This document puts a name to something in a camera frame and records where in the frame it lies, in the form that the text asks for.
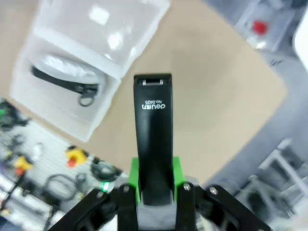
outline black cable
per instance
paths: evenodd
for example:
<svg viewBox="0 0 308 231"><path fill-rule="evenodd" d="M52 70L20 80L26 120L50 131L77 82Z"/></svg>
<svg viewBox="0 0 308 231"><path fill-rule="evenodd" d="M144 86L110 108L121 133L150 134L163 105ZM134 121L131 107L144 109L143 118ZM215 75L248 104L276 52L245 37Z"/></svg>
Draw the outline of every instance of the black cable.
<svg viewBox="0 0 308 231"><path fill-rule="evenodd" d="M122 172L123 171L121 169L118 169L97 157L95 157L91 163L91 173L98 181L115 181L122 174Z"/></svg>
<svg viewBox="0 0 308 231"><path fill-rule="evenodd" d="M50 209L50 212L49 212L49 216L45 222L45 225L44 225L44 228L43 228L43 231L47 231L49 226L51 225L51 219L53 218L53 216L59 211L59 207L54 205L51 209Z"/></svg>
<svg viewBox="0 0 308 231"><path fill-rule="evenodd" d="M64 179L66 179L66 180L68 180L68 181L73 183L74 190L73 190L73 192L68 197L59 195L59 194L53 192L52 189L49 188L50 183L53 182L53 181L59 182L62 185L64 185L66 188L69 188L68 184L65 184L65 182L63 182L63 180L60 180L61 178L64 178ZM67 175L55 174L55 175L52 175L52 176L47 178L47 180L45 182L45 185L43 186L43 191L47 191L54 198L59 199L61 201L70 201L70 200L72 200L75 197L75 195L77 193L77 187L76 187L76 182L72 178L68 177Z"/></svg>

